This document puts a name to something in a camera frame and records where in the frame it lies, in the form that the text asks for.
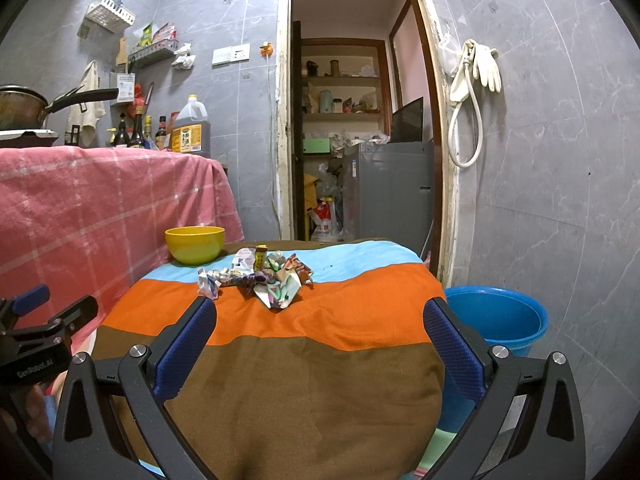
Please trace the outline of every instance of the television screen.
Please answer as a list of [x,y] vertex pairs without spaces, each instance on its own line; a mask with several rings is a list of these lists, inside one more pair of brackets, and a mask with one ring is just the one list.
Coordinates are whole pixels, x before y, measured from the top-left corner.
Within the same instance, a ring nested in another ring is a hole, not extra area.
[[424,98],[420,97],[404,105],[391,116],[389,142],[422,142]]

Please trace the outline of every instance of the green box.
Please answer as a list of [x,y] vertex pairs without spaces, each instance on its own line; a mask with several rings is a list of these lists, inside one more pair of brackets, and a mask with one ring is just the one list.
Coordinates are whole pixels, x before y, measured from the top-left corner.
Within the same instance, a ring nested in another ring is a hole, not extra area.
[[329,139],[303,139],[303,153],[329,153],[331,152],[331,143]]

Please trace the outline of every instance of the metal screw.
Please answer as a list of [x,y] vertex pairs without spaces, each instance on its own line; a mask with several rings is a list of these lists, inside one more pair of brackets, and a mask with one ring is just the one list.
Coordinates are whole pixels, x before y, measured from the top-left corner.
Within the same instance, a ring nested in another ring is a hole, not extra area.
[[496,345],[491,349],[491,352],[498,358],[504,359],[509,355],[509,349],[506,346]]
[[131,357],[142,357],[146,353],[146,346],[144,345],[133,345],[129,349],[129,355]]
[[563,365],[566,362],[566,357],[564,357],[564,354],[561,354],[560,352],[554,352],[552,358],[554,362],[558,363],[559,365]]
[[87,356],[86,352],[78,352],[76,355],[73,356],[71,360],[74,362],[75,365],[79,365],[80,363],[84,363],[84,361],[86,360],[86,356]]

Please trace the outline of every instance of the brown door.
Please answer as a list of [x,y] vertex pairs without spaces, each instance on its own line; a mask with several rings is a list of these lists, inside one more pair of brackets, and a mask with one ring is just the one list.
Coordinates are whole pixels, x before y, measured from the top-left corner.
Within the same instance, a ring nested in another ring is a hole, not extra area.
[[292,179],[294,238],[305,239],[305,177],[302,152],[302,28],[300,22],[291,27],[291,138],[293,139]]

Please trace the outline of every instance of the pink wall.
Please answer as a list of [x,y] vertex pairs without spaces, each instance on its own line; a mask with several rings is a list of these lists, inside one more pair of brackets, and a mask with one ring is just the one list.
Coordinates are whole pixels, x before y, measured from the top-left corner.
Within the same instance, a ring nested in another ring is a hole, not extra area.
[[398,60],[398,75],[402,89],[401,105],[424,97],[424,123],[426,127],[423,140],[429,140],[433,133],[431,129],[427,70],[424,66],[422,44],[420,43],[414,10],[411,7],[394,36],[394,48],[396,50],[396,59]]

